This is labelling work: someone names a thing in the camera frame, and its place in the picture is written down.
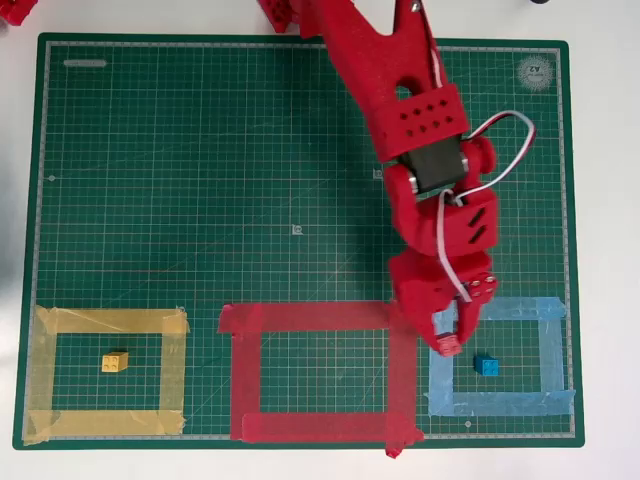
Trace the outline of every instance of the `white cable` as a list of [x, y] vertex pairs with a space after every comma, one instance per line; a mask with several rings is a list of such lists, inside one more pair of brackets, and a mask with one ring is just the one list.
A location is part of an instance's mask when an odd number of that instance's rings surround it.
[[438, 259], [442, 264], [442, 268], [446, 272], [449, 280], [453, 283], [453, 286], [456, 287], [456, 290], [460, 293], [462, 299], [469, 303], [471, 301], [471, 297], [469, 296], [469, 292], [464, 288], [462, 282], [456, 275], [455, 270], [449, 263], [449, 259], [447, 258], [447, 250], [444, 246], [444, 196], [445, 195], [453, 195], [453, 191], [449, 189], [442, 190], [440, 192], [440, 196], [438, 197], [438, 216], [436, 219], [436, 246], [438, 248]]
[[[436, 73], [439, 75], [440, 73], [439, 68], [436, 69]], [[480, 125], [477, 129], [475, 129], [473, 133], [469, 135], [467, 140], [470, 140], [484, 133], [484, 131], [487, 130], [491, 125], [494, 125], [495, 123], [499, 122], [500, 120], [506, 117], [517, 117], [520, 120], [522, 120], [527, 125], [527, 127], [529, 127], [527, 138], [525, 139], [524, 143], [522, 144], [522, 147], [516, 154], [513, 161], [509, 164], [507, 168], [505, 168], [502, 171], [502, 173], [500, 173], [500, 175], [498, 175], [496, 178], [491, 180], [489, 183], [485, 183], [484, 185], [481, 185], [476, 188], [471, 188], [453, 197], [453, 201], [459, 207], [462, 206], [462, 200], [461, 200], [462, 197], [469, 195], [471, 193], [479, 192], [480, 190], [484, 190], [485, 188], [489, 188], [492, 185], [495, 185], [496, 183], [498, 183], [504, 177], [506, 177], [511, 172], [511, 170], [513, 170], [515, 166], [518, 163], [520, 163], [520, 160], [522, 160], [524, 155], [527, 153], [527, 150], [529, 150], [529, 147], [531, 147], [531, 143], [533, 143], [533, 139], [536, 136], [536, 126], [529, 119], [529, 117], [527, 117], [523, 113], [518, 112], [516, 110], [505, 110], [503, 112], [496, 113], [495, 115], [487, 119], [487, 121], [484, 122], [482, 125]], [[458, 293], [460, 293], [460, 296], [462, 297], [462, 299], [465, 302], [469, 303], [471, 302], [471, 297], [469, 296], [469, 292], [467, 292], [467, 289], [464, 288], [464, 285], [458, 278], [458, 275], [456, 275], [455, 270], [453, 269], [453, 267], [451, 267], [451, 264], [449, 263], [449, 258], [447, 258], [447, 251], [444, 244], [444, 207], [445, 207], [444, 197], [445, 195], [453, 196], [453, 191], [449, 189], [442, 190], [440, 192], [440, 196], [438, 197], [438, 215], [436, 217], [436, 246], [438, 250], [438, 259], [440, 260], [440, 263], [442, 264], [442, 268], [444, 269], [445, 273], [449, 277], [449, 280], [451, 280], [451, 283], [453, 283], [453, 286], [456, 287], [456, 290], [458, 290]]]
[[454, 201], [458, 206], [461, 205], [460, 199], [462, 197], [465, 197], [465, 196], [470, 195], [472, 193], [479, 192], [480, 190], [484, 190], [485, 188], [492, 187], [493, 185], [495, 185], [496, 183], [501, 181], [504, 177], [509, 175], [511, 170], [513, 170], [515, 168], [515, 166], [518, 165], [518, 163], [520, 163], [520, 160], [522, 160], [524, 155], [527, 153], [527, 150], [529, 150], [529, 147], [531, 147], [531, 144], [533, 143], [533, 139], [536, 136], [536, 126], [529, 119], [529, 117], [527, 117], [525, 114], [523, 114], [521, 112], [518, 112], [517, 110], [505, 110], [503, 112], [496, 113], [495, 115], [493, 115], [492, 117], [487, 119], [487, 121], [485, 121], [482, 125], [480, 125], [478, 128], [476, 128], [473, 131], [473, 133], [471, 133], [471, 135], [469, 135], [467, 140], [471, 140], [472, 138], [475, 138], [478, 135], [484, 133], [485, 130], [487, 130], [491, 125], [494, 125], [495, 123], [499, 122], [500, 120], [502, 120], [503, 118], [506, 118], [506, 117], [517, 117], [518, 119], [522, 120], [527, 125], [527, 127], [529, 128], [529, 132], [527, 133], [527, 138], [525, 138], [524, 143], [522, 144], [522, 147], [520, 147], [520, 150], [516, 154], [516, 156], [513, 159], [513, 161], [509, 164], [509, 166], [507, 168], [505, 168], [502, 171], [502, 173], [500, 175], [498, 175], [496, 178], [494, 178], [490, 182], [485, 183], [484, 185], [480, 185], [479, 187], [476, 187], [476, 188], [471, 188], [469, 190], [466, 190], [466, 191], [456, 195], [456, 197], [454, 198]]
[[431, 49], [431, 60], [433, 62], [433, 76], [436, 79], [436, 87], [442, 88], [442, 75], [440, 75], [440, 60], [438, 59], [438, 54], [433, 48]]

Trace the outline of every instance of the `red robot part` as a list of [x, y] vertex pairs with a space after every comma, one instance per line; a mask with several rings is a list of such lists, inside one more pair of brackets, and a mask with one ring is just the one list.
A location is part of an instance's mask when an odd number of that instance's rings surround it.
[[[385, 185], [393, 224], [409, 248], [389, 263], [394, 292], [405, 320], [429, 346], [445, 356], [459, 353], [498, 284], [485, 252], [498, 241], [498, 201], [488, 187], [524, 156], [535, 135], [533, 124], [519, 112], [502, 112], [460, 141], [469, 129], [464, 107], [456, 87], [447, 83], [416, 0], [396, 1], [389, 36], [378, 34], [351, 0], [274, 2], [260, 0], [276, 31], [295, 21], [301, 36], [323, 36], [332, 63], [367, 120], [379, 160], [398, 161], [386, 168]], [[411, 97], [398, 99], [399, 86], [409, 89]], [[509, 115], [525, 121], [529, 135], [511, 165], [483, 185], [480, 175], [493, 171], [496, 156], [480, 135]], [[451, 183], [449, 204], [447, 191], [417, 201], [417, 193]], [[457, 332], [438, 335], [433, 315], [453, 300]]]
[[22, 25], [38, 0], [0, 0], [0, 17], [9, 25]]

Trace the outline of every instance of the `yellow tape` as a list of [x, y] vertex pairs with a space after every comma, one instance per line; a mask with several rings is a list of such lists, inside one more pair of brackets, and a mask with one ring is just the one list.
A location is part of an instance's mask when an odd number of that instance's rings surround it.
[[33, 445], [51, 437], [176, 435], [182, 432], [182, 412], [170, 410], [31, 410]]
[[186, 314], [174, 310], [145, 309], [46, 309], [36, 306], [36, 315], [49, 333], [176, 333], [189, 330]]
[[[31, 337], [25, 445], [51, 437], [177, 435], [184, 417], [189, 324], [175, 310], [69, 310], [36, 306]], [[58, 333], [161, 333], [159, 410], [53, 410]]]

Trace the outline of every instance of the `logo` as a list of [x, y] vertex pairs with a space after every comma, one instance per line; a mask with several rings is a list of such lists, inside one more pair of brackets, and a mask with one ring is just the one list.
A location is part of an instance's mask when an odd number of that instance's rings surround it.
[[522, 86], [528, 90], [539, 92], [546, 90], [551, 85], [553, 67], [544, 57], [539, 55], [527, 57], [518, 66], [518, 79]]

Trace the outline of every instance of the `red tape square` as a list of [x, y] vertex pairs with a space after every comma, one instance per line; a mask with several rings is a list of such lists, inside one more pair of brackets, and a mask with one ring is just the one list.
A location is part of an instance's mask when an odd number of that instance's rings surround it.
[[[303, 302], [226, 305], [218, 333], [232, 333], [231, 439], [248, 443], [384, 442], [395, 458], [424, 440], [415, 425], [417, 336], [384, 302]], [[261, 413], [263, 332], [389, 329], [385, 413]]]

